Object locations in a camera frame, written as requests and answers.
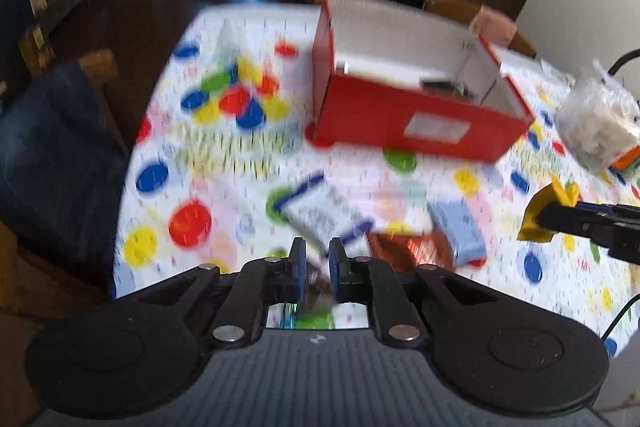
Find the cable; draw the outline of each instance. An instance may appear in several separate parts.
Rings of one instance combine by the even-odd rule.
[[[601,336],[601,339],[603,341],[607,340],[607,337],[611,334],[611,331],[613,331],[613,328],[615,328],[616,325],[620,322],[620,319],[624,317],[628,309],[631,308],[631,306],[633,306],[638,301],[640,301],[640,293],[638,295],[631,297],[629,299],[629,302],[626,303],[624,306],[622,306],[620,313],[616,315],[616,318],[613,319],[613,322],[609,325],[609,327],[607,328],[607,331],[605,331]]]

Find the open box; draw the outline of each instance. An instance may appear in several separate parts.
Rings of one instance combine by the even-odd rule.
[[[469,98],[434,89],[465,86]],[[312,142],[496,162],[534,117],[490,45],[381,0],[325,0],[313,47]]]

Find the table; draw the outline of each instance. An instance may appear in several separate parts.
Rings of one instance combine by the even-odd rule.
[[[187,29],[130,160],[116,237],[116,295],[201,263],[232,272],[251,259],[285,256],[297,233],[273,201],[324,171],[378,230],[430,230],[428,200],[463,198],[488,257],[460,274],[602,333],[636,293],[629,265],[584,238],[516,240],[527,202],[552,173],[562,183],[577,182],[585,201],[640,204],[631,183],[610,172],[592,176],[564,151],[553,117],[567,89],[533,61],[498,51],[537,120],[495,166],[349,145],[315,148],[303,129],[318,12],[223,7],[202,12]],[[229,70],[233,62],[237,71]],[[637,329],[632,310],[606,342],[610,355]]]

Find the cardboard box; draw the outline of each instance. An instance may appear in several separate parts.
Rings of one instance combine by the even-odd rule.
[[[318,144],[496,162],[534,117],[490,45],[464,26],[381,0],[325,0],[313,47]],[[471,98],[433,89],[465,86]]]

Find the white label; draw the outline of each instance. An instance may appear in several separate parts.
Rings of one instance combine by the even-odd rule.
[[[471,127],[469,122],[417,112],[404,130],[405,138],[459,143]]]

